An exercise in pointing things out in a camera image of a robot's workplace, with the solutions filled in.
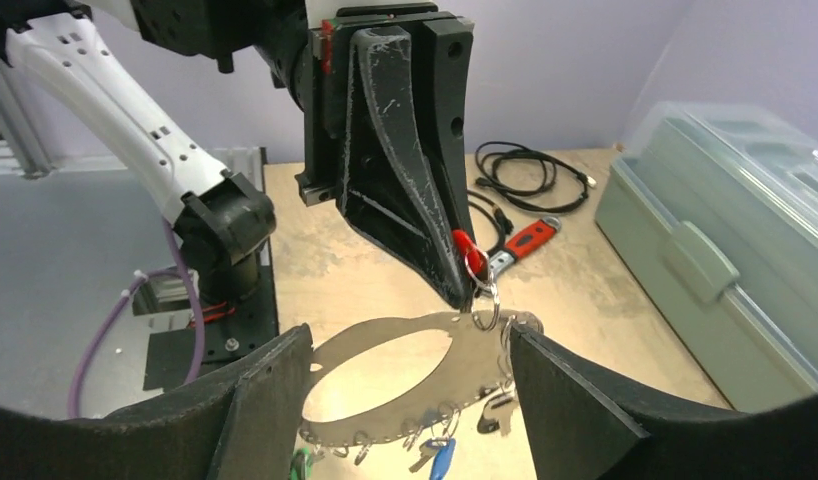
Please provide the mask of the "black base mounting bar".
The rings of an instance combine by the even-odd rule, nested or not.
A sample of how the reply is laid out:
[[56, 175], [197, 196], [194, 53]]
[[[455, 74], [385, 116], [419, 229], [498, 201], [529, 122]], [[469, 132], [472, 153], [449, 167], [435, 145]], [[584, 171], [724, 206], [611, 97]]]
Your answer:
[[[247, 356], [279, 335], [279, 321], [271, 247], [259, 253], [260, 287], [246, 301], [204, 308], [204, 355], [201, 374], [217, 370]], [[183, 310], [150, 317], [143, 389], [171, 390], [183, 383], [189, 371], [195, 329], [192, 312]]]

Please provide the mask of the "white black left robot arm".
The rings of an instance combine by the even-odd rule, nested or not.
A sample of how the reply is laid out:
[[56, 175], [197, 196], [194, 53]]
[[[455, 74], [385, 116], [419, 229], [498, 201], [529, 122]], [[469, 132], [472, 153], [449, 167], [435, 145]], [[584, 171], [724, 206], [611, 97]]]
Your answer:
[[70, 109], [131, 170], [211, 303], [255, 290], [268, 196], [198, 145], [102, 40], [105, 12], [219, 71], [255, 49], [304, 116], [302, 201], [333, 201], [363, 238], [450, 307], [470, 307], [464, 115], [473, 23], [432, 1], [0, 1], [0, 60]]

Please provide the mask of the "key with black head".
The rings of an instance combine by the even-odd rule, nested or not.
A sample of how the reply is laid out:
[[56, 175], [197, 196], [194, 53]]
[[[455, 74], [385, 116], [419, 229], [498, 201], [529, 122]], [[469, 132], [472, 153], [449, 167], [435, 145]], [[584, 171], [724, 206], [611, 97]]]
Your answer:
[[492, 395], [483, 407], [477, 422], [477, 432], [482, 435], [494, 433], [506, 437], [511, 433], [511, 420], [519, 406], [518, 395], [514, 390], [503, 391]]

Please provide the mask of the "key with red tag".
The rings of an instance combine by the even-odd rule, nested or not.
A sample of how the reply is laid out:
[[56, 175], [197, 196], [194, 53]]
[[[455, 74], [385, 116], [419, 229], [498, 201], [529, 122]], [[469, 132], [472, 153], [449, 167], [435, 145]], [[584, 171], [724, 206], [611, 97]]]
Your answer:
[[488, 256], [477, 246], [472, 237], [464, 230], [454, 229], [452, 237], [455, 246], [461, 255], [467, 272], [479, 281], [488, 280]]

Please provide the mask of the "green plastic toolbox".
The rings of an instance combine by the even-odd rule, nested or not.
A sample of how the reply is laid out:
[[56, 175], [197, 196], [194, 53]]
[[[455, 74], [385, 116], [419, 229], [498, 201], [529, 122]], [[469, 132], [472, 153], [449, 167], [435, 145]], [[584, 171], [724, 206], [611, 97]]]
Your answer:
[[818, 393], [818, 141], [760, 107], [661, 102], [595, 220], [726, 400]]

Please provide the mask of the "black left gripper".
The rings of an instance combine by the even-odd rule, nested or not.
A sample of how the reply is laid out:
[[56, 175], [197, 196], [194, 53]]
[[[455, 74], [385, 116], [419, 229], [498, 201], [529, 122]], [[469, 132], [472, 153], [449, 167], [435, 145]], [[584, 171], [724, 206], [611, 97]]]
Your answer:
[[434, 3], [305, 5], [305, 167], [296, 180], [305, 205], [333, 199], [342, 156], [342, 217], [466, 310], [475, 283], [453, 233], [473, 231], [464, 155], [474, 35], [438, 12]]

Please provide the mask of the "key with blue tag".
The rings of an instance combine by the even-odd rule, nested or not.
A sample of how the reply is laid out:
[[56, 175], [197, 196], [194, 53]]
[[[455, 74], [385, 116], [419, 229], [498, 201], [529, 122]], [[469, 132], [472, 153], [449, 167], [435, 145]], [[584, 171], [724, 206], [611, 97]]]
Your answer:
[[434, 437], [422, 443], [419, 459], [408, 470], [418, 473], [428, 463], [431, 464], [429, 480], [443, 480], [447, 475], [456, 449], [457, 440], [452, 437]]

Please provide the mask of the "red handled adjustable wrench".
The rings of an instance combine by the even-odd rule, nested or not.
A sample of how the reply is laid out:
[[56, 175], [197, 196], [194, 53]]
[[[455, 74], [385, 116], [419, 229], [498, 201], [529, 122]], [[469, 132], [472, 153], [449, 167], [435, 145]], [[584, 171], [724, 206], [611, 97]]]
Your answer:
[[545, 216], [525, 227], [504, 243], [489, 259], [489, 271], [499, 278], [506, 270], [548, 243], [560, 230], [561, 220]]

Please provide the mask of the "key with green tag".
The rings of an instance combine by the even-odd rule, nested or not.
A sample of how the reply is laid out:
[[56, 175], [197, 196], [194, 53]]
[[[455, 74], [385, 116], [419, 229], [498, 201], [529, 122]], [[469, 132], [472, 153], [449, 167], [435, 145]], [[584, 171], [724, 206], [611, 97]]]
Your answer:
[[289, 480], [309, 480], [311, 478], [316, 453], [308, 447], [298, 448], [292, 457]]

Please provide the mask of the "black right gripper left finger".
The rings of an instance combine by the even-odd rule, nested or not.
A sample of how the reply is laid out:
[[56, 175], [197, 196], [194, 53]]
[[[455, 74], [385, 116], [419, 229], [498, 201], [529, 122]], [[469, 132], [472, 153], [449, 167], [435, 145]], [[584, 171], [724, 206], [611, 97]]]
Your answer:
[[308, 325], [102, 419], [0, 407], [0, 479], [286, 479], [308, 393]]

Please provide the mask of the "aluminium frame rail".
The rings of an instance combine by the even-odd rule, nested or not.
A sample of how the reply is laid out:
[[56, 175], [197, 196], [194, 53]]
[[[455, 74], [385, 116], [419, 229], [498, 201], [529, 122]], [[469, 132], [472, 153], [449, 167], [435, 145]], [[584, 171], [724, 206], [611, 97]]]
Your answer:
[[22, 88], [13, 80], [10, 67], [0, 59], [0, 134], [26, 177], [47, 176], [53, 171], [51, 158], [22, 105]]

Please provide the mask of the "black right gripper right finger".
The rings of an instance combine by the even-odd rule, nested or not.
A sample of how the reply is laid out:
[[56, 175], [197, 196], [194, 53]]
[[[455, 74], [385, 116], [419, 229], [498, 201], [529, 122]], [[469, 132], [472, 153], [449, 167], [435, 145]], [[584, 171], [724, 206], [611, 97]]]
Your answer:
[[526, 325], [510, 357], [540, 479], [818, 479], [818, 394], [758, 413], [657, 390]]

